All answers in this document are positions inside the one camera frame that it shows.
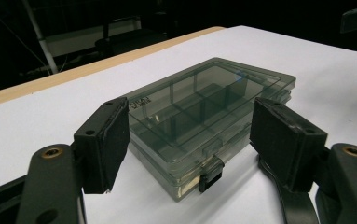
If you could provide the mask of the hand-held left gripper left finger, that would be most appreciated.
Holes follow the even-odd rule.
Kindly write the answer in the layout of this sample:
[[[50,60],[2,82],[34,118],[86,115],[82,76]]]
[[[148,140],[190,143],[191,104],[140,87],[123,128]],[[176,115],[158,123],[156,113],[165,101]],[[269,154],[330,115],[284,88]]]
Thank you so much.
[[[75,132],[75,152],[84,163],[86,194],[103,194],[112,189],[129,141],[129,101],[126,97],[103,103]]]

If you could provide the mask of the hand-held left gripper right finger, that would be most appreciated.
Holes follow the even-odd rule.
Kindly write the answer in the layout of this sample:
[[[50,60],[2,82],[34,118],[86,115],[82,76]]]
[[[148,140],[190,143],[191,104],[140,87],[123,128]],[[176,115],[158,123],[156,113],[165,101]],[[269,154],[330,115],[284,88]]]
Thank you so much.
[[[286,105],[254,100],[250,141],[277,181],[292,192],[309,192],[316,158],[327,133]]]

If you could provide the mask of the smoky translucent plastic organizer box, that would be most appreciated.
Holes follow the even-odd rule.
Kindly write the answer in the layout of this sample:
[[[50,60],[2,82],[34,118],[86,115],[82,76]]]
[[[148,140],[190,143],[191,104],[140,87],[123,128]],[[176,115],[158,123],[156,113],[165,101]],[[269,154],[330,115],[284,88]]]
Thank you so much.
[[[255,98],[286,103],[294,86],[293,76],[211,58],[128,93],[130,150],[179,202],[248,145]]]

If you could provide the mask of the white metal stand pole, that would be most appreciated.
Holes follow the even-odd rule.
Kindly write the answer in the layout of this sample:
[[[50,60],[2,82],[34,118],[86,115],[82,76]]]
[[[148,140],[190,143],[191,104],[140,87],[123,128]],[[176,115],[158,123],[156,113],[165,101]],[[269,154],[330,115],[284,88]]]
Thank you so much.
[[[43,51],[43,53],[45,55],[45,58],[46,58],[46,60],[48,62],[48,66],[49,66],[49,68],[50,68],[50,70],[51,70],[51,72],[53,74],[57,74],[59,72],[58,67],[55,64],[55,61],[54,61],[54,59],[53,59],[53,57],[52,57],[52,55],[51,55],[51,53],[50,53],[50,51],[48,49],[48,45],[47,45],[46,39],[45,39],[45,37],[43,36],[43,34],[41,32],[41,29],[40,29],[40,27],[39,27],[39,25],[37,23],[36,18],[35,18],[34,12],[33,12],[32,8],[31,8],[30,4],[29,4],[29,1],[28,0],[21,0],[21,1],[22,1],[23,5],[24,5],[24,8],[25,8],[26,12],[27,12],[27,15],[28,15],[28,17],[30,19],[30,22],[31,22],[31,24],[32,24],[32,26],[34,28],[34,32],[36,34],[38,43],[39,43],[39,45],[40,45],[40,47],[41,47],[41,49],[42,49],[42,51]]]

